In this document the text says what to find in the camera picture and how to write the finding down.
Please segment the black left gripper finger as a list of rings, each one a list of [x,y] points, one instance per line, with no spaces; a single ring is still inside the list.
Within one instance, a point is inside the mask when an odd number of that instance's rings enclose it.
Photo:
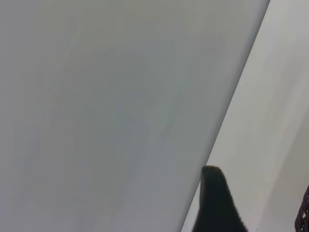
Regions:
[[[219,167],[201,169],[199,210],[194,232],[246,232],[234,205],[224,173]]]

